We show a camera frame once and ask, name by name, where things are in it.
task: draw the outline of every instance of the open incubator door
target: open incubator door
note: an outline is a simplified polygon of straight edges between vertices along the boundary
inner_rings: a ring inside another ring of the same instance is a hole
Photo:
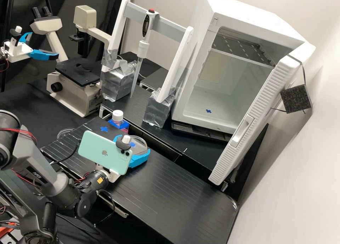
[[[313,45],[304,42],[289,55],[305,64],[314,50]],[[291,78],[302,68],[300,63],[290,56],[286,55],[279,60],[238,124],[209,176],[209,180],[214,184],[221,184],[240,163],[272,114],[271,108],[280,101],[280,91],[289,85]]]

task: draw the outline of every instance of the white stand arm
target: white stand arm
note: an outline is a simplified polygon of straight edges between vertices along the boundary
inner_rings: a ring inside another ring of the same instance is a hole
[[[60,40],[57,36],[56,32],[46,33],[47,40],[53,52],[59,53],[59,57],[57,62],[62,62],[68,60],[67,55],[64,51],[63,46],[60,43]]]

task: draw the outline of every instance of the microscope focus knob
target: microscope focus knob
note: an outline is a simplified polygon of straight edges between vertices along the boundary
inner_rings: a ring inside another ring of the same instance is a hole
[[[63,85],[60,82],[55,82],[51,85],[51,90],[53,92],[60,92],[63,90]]]

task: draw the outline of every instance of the mint green iphone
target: mint green iphone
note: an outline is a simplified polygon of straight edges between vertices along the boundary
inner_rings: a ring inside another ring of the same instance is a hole
[[[116,143],[91,131],[85,131],[78,154],[124,175],[132,158],[132,150],[122,150]]]

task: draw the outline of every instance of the wire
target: wire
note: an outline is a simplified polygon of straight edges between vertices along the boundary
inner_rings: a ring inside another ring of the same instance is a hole
[[[300,61],[299,59],[296,59],[294,56],[291,56],[290,54],[288,54],[287,56],[289,56],[293,60],[297,61],[302,66],[302,73],[304,75],[304,82],[305,82],[305,85],[306,85],[306,74],[305,74],[305,68],[304,68],[304,65],[302,64],[302,61]]]
[[[70,154],[69,154],[68,156],[66,156],[64,159],[61,159],[61,160],[59,160],[59,161],[57,161],[56,159],[52,158],[52,157],[49,155],[48,157],[49,157],[50,159],[54,160],[54,162],[51,162],[50,165],[59,164],[59,163],[61,163],[61,162],[63,162],[63,161],[66,161],[67,159],[69,159],[69,158],[70,158],[71,156],[73,156],[74,153],[77,151],[79,144],[80,144],[80,140],[78,140],[77,145],[75,146],[75,148],[74,148],[74,150],[72,151],[72,153],[70,153]]]
[[[29,131],[22,130],[22,129],[17,129],[17,128],[0,128],[0,131],[12,131],[12,132],[17,132],[20,133],[26,137],[29,137],[30,139],[33,140],[34,144],[36,145],[37,139],[36,137]]]
[[[0,215],[2,215],[3,213],[5,213],[6,206],[4,205],[2,208],[0,208],[0,210],[2,210],[2,209],[3,209],[3,211],[0,212]]]
[[[144,77],[144,76],[143,76],[142,74],[140,74],[140,73],[138,73],[138,75],[141,76],[142,78],[146,78],[146,77]]]
[[[92,232],[92,231],[89,231],[89,230],[86,230],[80,226],[77,226],[76,224],[74,224],[73,222],[71,222],[70,220],[68,220],[66,217],[63,217],[62,215],[59,215],[57,214],[57,217],[60,217],[61,219],[65,220],[66,222],[68,222],[69,224],[73,225],[74,227],[78,228],[79,230],[81,230],[82,232],[86,233],[86,234],[95,234],[95,235],[100,235],[100,232],[97,230],[97,229],[94,229],[96,230],[95,232]]]
[[[278,110],[278,111],[281,111],[281,112],[286,112],[286,113],[287,113],[287,111],[285,111],[285,110],[282,110],[282,109],[275,109],[275,108],[270,108],[270,109],[273,109],[273,110]]]
[[[19,222],[13,220],[1,220],[0,223],[14,223],[16,225],[20,225]]]
[[[89,172],[85,173],[84,177],[82,177],[82,178],[76,180],[75,183],[80,182],[80,181],[86,179],[86,176],[87,176],[88,174],[90,174],[90,173],[89,173]]]
[[[34,186],[34,187],[40,189],[37,185],[35,185],[34,183],[28,181],[26,178],[24,178],[23,176],[21,176],[20,174],[18,174],[17,172],[15,172],[13,169],[12,169],[12,171],[15,173],[15,175],[18,176],[18,178],[22,179],[23,181],[26,181],[27,183],[29,183],[30,185],[32,185],[32,186]]]
[[[9,61],[7,59],[6,59],[6,62],[7,62],[6,69],[0,70],[0,73],[4,72],[5,70],[8,70],[8,68],[10,67],[10,63],[9,63]]]
[[[10,225],[10,224],[6,224],[6,223],[0,223],[0,227],[20,230],[20,226],[19,225]]]

